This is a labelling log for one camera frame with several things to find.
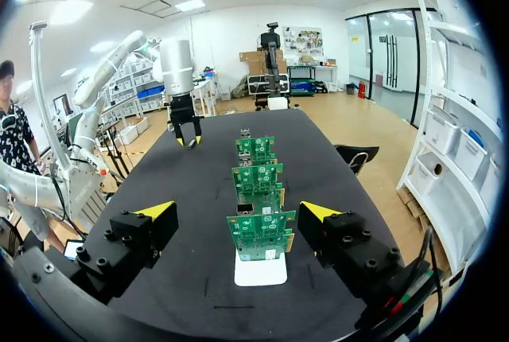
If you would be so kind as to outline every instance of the black chair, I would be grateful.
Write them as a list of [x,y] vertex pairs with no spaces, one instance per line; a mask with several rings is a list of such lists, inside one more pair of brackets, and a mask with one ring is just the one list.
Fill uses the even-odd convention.
[[0,247],[12,258],[32,247],[38,247],[41,251],[44,250],[43,242],[32,231],[28,233],[25,241],[23,241],[17,228],[5,217],[0,217]]
[[341,155],[344,161],[352,169],[355,175],[359,175],[360,170],[369,161],[373,160],[379,152],[379,147],[355,147],[345,145],[334,145],[336,151]]

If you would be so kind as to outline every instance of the red fire extinguisher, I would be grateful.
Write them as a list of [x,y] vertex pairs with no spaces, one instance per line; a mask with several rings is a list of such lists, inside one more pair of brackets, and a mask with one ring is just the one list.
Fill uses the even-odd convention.
[[366,98],[366,84],[364,81],[359,82],[359,98],[364,99]]

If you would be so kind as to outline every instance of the man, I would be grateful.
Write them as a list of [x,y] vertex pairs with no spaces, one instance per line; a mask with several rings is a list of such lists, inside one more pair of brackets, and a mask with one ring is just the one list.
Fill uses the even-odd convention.
[[[10,100],[13,78],[13,62],[9,60],[2,62],[0,64],[0,157],[15,169],[41,175],[36,167],[41,163],[41,156],[29,121],[23,109]],[[35,163],[23,141],[29,145]],[[42,210],[17,201],[14,202],[14,207],[40,241],[48,240],[58,251],[64,252],[64,245],[49,227],[49,222]]]

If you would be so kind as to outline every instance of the black table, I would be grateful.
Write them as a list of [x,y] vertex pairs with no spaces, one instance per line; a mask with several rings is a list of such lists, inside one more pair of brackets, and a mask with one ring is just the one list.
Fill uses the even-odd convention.
[[[307,200],[367,218],[374,236],[394,239],[356,176],[327,138],[299,110],[206,118],[203,138],[187,150],[165,132],[107,205],[89,239],[102,237],[109,219],[175,200],[180,227],[152,270],[143,270],[110,307],[159,328],[194,336],[232,339],[333,340],[354,330],[364,303],[333,270],[324,270],[297,231],[286,254],[288,281],[244,288],[234,283],[235,246],[226,216],[235,213],[235,140],[241,128],[253,137],[274,135],[284,163],[286,210]],[[192,127],[183,126],[185,139]]]

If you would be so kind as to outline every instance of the patterned shirt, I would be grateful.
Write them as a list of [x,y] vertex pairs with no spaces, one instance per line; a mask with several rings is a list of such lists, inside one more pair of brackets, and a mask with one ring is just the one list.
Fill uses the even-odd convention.
[[27,173],[40,175],[23,142],[30,143],[33,140],[33,134],[25,111],[18,105],[15,105],[13,101],[10,101],[7,114],[0,108],[0,120],[6,115],[12,114],[16,116],[14,127],[7,130],[0,129],[0,155],[3,161],[11,167],[26,171]]

